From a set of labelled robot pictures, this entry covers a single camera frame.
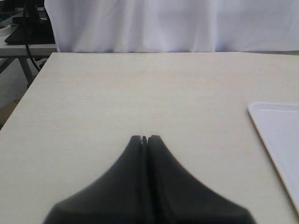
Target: white plastic tray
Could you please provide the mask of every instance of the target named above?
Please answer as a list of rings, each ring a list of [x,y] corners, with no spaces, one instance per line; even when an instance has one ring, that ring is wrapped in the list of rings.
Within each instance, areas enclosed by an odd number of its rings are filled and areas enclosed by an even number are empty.
[[[254,102],[249,113],[299,213],[299,105]]]

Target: floor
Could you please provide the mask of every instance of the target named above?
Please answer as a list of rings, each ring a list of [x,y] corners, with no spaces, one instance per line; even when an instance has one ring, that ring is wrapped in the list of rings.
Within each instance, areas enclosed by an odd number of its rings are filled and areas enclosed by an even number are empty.
[[[33,75],[37,70],[28,60]],[[0,74],[0,108],[10,101],[24,95],[27,90],[27,80],[18,60],[14,60],[8,68]]]

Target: cable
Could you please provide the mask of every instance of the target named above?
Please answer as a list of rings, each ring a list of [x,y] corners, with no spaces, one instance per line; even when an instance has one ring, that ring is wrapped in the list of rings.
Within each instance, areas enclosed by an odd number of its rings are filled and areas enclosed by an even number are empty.
[[[36,62],[34,61],[31,52],[30,52],[30,48],[28,46],[28,40],[27,40],[27,29],[26,29],[26,11],[27,11],[27,5],[26,5],[26,1],[24,3],[24,8],[23,8],[23,32],[24,32],[24,42],[25,42],[25,46],[26,46],[26,51],[27,54],[31,60],[31,62],[33,63],[34,67],[40,71],[39,67],[37,66]]]

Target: white backdrop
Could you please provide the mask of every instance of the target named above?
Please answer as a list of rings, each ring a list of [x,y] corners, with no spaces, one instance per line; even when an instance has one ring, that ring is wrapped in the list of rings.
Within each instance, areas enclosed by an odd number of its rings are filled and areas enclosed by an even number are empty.
[[[45,0],[62,52],[299,50],[298,0]]]

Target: beige tabletop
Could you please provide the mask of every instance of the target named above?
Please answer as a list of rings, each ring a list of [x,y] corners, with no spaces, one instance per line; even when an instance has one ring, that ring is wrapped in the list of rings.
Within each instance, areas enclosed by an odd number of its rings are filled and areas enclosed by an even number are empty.
[[[253,101],[299,103],[299,56],[54,53],[0,131],[0,223],[41,224],[152,134],[259,224],[299,223]]]

